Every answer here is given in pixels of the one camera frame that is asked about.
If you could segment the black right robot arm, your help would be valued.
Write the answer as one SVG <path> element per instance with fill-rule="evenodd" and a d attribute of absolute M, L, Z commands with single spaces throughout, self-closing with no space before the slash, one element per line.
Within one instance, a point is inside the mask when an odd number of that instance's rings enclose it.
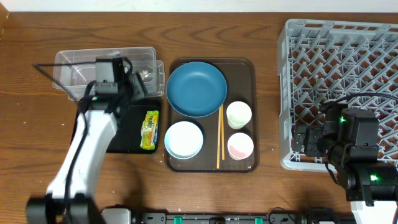
<path fill-rule="evenodd" d="M 345 190 L 356 223 L 397 223 L 397 168 L 378 159 L 376 115 L 342 100 L 320 110 L 324 123 L 297 126 L 293 149 L 326 158 L 326 170 Z"/>

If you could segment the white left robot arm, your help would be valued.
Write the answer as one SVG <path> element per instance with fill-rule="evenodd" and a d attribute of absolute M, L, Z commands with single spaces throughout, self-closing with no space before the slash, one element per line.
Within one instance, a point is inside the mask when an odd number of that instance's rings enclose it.
<path fill-rule="evenodd" d="M 42 198 L 26 205 L 28 223 L 105 223 L 94 202 L 98 177 L 121 118 L 134 101 L 147 96 L 139 73 L 127 57 L 102 56 L 93 61 L 95 80 L 82 98 L 74 98 L 78 115 L 62 167 Z"/>

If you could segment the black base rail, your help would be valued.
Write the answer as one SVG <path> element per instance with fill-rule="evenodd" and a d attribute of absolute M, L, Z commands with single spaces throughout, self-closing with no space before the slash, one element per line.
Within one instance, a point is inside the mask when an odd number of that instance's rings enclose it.
<path fill-rule="evenodd" d="M 272 208 L 264 214 L 210 214 L 140 212 L 127 207 L 114 206 L 101 212 L 106 223 L 125 224 L 355 224 L 352 215 L 339 215 L 330 208 L 312 207 L 302 212 Z"/>

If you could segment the grey dishwasher rack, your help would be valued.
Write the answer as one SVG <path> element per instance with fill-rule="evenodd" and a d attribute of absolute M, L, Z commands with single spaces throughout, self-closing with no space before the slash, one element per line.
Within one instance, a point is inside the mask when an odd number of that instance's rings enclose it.
<path fill-rule="evenodd" d="M 298 125 L 320 126 L 320 104 L 341 99 L 379 120 L 378 159 L 397 164 L 397 26 L 290 19 L 277 41 L 279 162 L 287 170 L 326 172 L 324 158 L 292 150 Z"/>

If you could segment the clear plastic bin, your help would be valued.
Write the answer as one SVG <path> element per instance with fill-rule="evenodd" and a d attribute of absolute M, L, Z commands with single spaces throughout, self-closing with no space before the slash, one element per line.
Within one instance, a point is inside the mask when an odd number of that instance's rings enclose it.
<path fill-rule="evenodd" d="M 108 49 L 63 50 L 55 56 L 62 67 L 53 69 L 53 77 L 67 87 L 77 99 L 83 97 L 85 88 L 95 79 L 95 66 L 88 64 L 104 55 L 127 57 L 135 72 L 139 72 L 149 97 L 161 97 L 165 89 L 164 63 L 156 59 L 153 47 L 125 47 Z"/>

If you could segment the white cup green inside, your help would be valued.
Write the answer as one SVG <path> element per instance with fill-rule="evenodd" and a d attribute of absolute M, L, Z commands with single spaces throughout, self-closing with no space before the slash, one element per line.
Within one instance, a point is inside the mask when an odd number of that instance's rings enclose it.
<path fill-rule="evenodd" d="M 226 109 L 227 122 L 232 129 L 241 129 L 252 118 L 252 111 L 248 104 L 242 101 L 234 101 Z"/>

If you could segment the dark brown serving tray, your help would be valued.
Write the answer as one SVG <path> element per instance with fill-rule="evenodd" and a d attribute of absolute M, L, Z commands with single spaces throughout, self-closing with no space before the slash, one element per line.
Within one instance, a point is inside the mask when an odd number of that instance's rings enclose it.
<path fill-rule="evenodd" d="M 169 104 L 168 128 L 180 121 L 189 121 L 196 124 L 202 131 L 204 142 L 200 152 L 190 159 L 176 159 L 167 150 L 165 152 L 165 163 L 174 172 L 229 172 L 248 173 L 253 171 L 259 163 L 259 143 L 257 128 L 257 104 L 256 104 L 256 81 L 253 64 L 244 58 L 181 58 L 171 66 L 171 73 L 179 66 L 188 62 L 206 62 L 214 65 L 224 75 L 228 94 L 222 105 L 224 105 L 224 144 L 225 160 L 221 160 L 220 168 L 216 168 L 217 160 L 217 132 L 218 132 L 218 110 L 209 116 L 202 118 L 191 118 L 175 111 Z M 252 118 L 248 124 L 241 129 L 232 129 L 228 125 L 226 109 L 234 101 L 242 101 L 248 104 L 252 111 Z M 228 154 L 228 139 L 235 133 L 244 133 L 251 137 L 254 143 L 253 153 L 246 159 L 234 160 Z"/>

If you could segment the wooden chopstick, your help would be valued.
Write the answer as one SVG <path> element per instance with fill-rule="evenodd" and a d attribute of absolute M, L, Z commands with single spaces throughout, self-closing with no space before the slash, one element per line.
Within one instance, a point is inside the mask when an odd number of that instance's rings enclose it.
<path fill-rule="evenodd" d="M 224 105 L 221 105 L 221 160 L 225 160 L 224 144 Z"/>
<path fill-rule="evenodd" d="M 216 168 L 220 168 L 220 147 L 221 147 L 221 107 L 218 110 L 218 132 L 217 132 L 217 160 Z"/>

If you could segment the white cup pink inside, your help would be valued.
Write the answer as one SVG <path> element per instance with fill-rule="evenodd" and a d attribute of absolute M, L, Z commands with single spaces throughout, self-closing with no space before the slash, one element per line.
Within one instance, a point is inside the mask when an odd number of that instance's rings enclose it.
<path fill-rule="evenodd" d="M 227 142 L 228 154 L 234 160 L 248 158 L 254 151 L 254 143 L 251 137 L 244 133 L 233 134 Z"/>

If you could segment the black plastic tray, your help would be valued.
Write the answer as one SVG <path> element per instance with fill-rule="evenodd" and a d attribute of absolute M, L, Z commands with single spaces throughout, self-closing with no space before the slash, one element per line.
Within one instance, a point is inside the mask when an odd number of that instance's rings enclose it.
<path fill-rule="evenodd" d="M 116 118 L 116 134 L 110 140 L 106 153 L 152 154 L 155 149 L 141 148 L 141 128 L 148 111 L 161 112 L 161 101 L 154 99 L 129 100 L 121 97 L 100 97 L 89 95 L 78 103 L 76 115 L 82 111 L 112 112 Z"/>

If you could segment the blue plate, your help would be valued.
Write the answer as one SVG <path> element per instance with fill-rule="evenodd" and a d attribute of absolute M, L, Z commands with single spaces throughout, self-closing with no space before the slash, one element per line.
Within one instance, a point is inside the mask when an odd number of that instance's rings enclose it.
<path fill-rule="evenodd" d="M 188 62 L 177 67 L 166 86 L 171 107 L 184 116 L 202 118 L 224 103 L 228 85 L 223 73 L 206 62 Z"/>

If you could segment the yellow green snack wrapper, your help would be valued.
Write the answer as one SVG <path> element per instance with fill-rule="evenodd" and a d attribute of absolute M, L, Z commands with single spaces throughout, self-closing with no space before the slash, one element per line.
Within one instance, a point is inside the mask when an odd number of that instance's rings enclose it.
<path fill-rule="evenodd" d="M 141 127 L 141 149 L 154 150 L 157 144 L 159 111 L 147 111 Z"/>

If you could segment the right wooden chopstick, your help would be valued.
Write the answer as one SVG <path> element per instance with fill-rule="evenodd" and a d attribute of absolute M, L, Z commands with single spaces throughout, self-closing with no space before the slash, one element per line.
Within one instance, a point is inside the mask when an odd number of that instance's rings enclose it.
<path fill-rule="evenodd" d="M 221 105 L 221 160 L 225 160 L 224 144 L 224 105 Z"/>

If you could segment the left wooden chopstick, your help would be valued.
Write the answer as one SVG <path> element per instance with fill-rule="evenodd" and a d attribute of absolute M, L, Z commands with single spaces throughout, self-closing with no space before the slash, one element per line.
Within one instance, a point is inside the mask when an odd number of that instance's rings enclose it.
<path fill-rule="evenodd" d="M 220 147 L 221 147 L 221 107 L 218 110 L 218 132 L 217 132 L 217 160 L 216 168 L 220 168 Z"/>

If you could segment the light blue rice bowl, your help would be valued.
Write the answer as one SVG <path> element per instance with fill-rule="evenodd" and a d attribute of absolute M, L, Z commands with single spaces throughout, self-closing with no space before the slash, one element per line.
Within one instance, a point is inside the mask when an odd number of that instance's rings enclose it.
<path fill-rule="evenodd" d="M 200 152 L 203 142 L 201 129 L 189 121 L 180 121 L 171 125 L 164 139 L 167 152 L 176 159 L 194 157 Z"/>

